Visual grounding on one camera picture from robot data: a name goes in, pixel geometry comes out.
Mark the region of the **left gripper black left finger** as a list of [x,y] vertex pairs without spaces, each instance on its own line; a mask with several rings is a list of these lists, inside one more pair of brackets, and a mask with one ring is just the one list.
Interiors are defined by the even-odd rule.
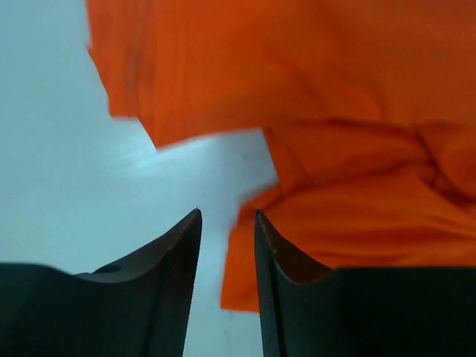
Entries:
[[192,210],[92,273],[1,265],[3,356],[181,356],[202,235]]

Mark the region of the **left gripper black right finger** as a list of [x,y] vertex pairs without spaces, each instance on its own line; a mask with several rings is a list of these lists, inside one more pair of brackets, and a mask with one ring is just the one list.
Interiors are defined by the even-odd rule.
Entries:
[[265,356],[473,356],[475,270],[338,268],[311,258],[257,211]]

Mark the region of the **orange shorts with white drawstring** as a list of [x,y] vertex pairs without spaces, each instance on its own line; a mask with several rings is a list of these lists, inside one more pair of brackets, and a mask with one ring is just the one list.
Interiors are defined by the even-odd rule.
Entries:
[[114,117],[156,147],[259,128],[221,307],[258,309],[254,214],[332,267],[475,264],[473,1],[88,1]]

